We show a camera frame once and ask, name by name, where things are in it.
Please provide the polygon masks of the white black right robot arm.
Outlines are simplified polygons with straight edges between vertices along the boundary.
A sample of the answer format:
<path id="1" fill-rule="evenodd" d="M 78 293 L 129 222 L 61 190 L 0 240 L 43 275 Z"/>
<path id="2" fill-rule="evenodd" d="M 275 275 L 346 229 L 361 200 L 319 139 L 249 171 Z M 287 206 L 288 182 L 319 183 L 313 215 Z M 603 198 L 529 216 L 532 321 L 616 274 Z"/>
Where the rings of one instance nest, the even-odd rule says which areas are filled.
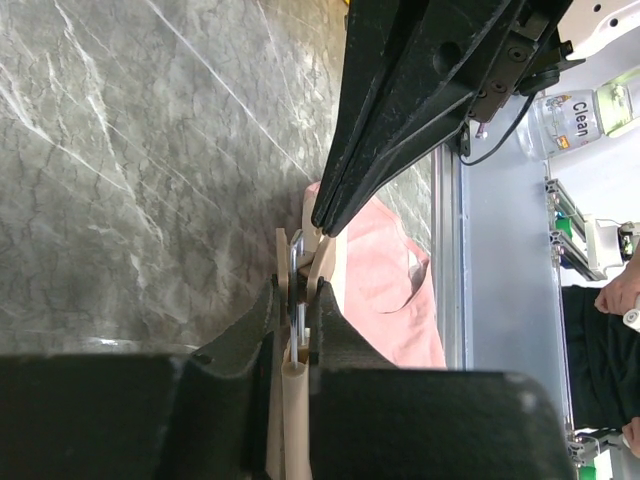
<path id="1" fill-rule="evenodd" d="M 470 122 L 532 97 L 639 24 L 635 1 L 353 1 L 336 130 L 311 216 L 338 235 L 434 148 L 467 154 Z"/>

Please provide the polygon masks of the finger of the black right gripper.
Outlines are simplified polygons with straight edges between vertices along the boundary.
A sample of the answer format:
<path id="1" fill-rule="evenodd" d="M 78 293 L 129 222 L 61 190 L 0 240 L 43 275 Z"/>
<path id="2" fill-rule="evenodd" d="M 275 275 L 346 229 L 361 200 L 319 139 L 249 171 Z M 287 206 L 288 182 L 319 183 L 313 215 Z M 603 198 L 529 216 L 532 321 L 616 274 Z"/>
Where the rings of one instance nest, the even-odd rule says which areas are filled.
<path id="1" fill-rule="evenodd" d="M 337 123 L 311 216 L 317 228 L 344 228 L 364 204 L 406 167 L 384 158 L 405 115 L 394 112 L 393 84 L 426 1 L 353 1 Z"/>

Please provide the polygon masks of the beige clip hanger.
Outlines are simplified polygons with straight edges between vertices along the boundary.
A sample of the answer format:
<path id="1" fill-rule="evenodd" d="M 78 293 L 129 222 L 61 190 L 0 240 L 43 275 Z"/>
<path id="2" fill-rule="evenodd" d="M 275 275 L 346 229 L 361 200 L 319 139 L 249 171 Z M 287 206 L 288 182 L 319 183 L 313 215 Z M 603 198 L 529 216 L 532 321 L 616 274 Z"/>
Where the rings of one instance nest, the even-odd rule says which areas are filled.
<path id="1" fill-rule="evenodd" d="M 277 290 L 280 302 L 274 332 L 274 372 L 270 394 L 266 473 L 272 479 L 310 479 L 310 329 L 307 307 L 325 281 L 345 303 L 346 242 L 311 226 L 288 239 L 276 231 Z"/>

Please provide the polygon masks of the pink and cream underwear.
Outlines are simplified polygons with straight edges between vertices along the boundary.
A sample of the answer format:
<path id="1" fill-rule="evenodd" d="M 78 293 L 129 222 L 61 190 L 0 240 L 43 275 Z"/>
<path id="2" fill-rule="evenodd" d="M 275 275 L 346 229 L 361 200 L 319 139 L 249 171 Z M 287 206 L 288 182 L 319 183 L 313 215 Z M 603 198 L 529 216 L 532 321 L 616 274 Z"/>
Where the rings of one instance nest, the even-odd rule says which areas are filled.
<path id="1" fill-rule="evenodd" d="M 395 367 L 444 369 L 428 255 L 372 198 L 337 237 L 346 242 L 341 313 Z"/>

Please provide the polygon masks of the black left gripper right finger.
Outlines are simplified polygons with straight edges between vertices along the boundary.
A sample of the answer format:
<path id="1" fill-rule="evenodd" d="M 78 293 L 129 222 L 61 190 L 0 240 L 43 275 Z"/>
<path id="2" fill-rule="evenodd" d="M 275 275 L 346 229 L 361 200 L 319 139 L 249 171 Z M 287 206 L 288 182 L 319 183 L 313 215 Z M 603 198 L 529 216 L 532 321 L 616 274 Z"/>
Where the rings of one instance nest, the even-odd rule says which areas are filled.
<path id="1" fill-rule="evenodd" d="M 311 302 L 311 395 L 362 387 L 380 372 L 395 370 L 341 313 L 330 282 L 321 279 Z"/>

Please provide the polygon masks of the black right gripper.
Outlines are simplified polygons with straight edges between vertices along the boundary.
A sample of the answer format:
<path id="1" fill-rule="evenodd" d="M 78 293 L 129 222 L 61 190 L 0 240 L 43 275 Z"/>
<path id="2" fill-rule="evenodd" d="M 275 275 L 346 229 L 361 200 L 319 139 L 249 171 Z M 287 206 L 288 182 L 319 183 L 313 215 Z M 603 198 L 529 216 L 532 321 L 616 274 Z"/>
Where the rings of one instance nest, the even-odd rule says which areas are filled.
<path id="1" fill-rule="evenodd" d="M 511 96 L 535 95 L 584 62 L 569 58 L 573 43 L 559 32 L 569 1 L 426 2 L 392 91 L 405 122 L 384 158 L 404 170 L 454 136 L 467 115 L 488 123 Z M 335 237 L 344 228 L 322 231 Z"/>

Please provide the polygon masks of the person's hand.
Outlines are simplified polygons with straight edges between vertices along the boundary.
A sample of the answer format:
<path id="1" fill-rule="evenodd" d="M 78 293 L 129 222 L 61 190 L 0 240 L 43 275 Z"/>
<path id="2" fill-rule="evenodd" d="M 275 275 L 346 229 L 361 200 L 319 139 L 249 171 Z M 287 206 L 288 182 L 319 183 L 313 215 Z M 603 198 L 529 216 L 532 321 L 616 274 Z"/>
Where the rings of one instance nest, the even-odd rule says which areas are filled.
<path id="1" fill-rule="evenodd" d="M 640 292 L 639 276 L 639 248 L 636 248 L 624 271 L 608 283 L 596 297 L 596 309 L 605 314 L 618 316 L 624 316 L 634 309 Z"/>

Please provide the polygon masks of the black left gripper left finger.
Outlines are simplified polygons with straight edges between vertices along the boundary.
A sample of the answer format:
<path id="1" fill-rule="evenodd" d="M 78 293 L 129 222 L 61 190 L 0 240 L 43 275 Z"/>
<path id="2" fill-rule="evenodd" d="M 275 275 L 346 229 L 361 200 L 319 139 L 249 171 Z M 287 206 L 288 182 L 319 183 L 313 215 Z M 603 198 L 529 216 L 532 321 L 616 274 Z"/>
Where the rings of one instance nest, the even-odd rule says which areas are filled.
<path id="1" fill-rule="evenodd" d="M 192 356 L 189 479 L 264 472 L 281 307 L 277 281 L 270 278 L 249 310 Z"/>

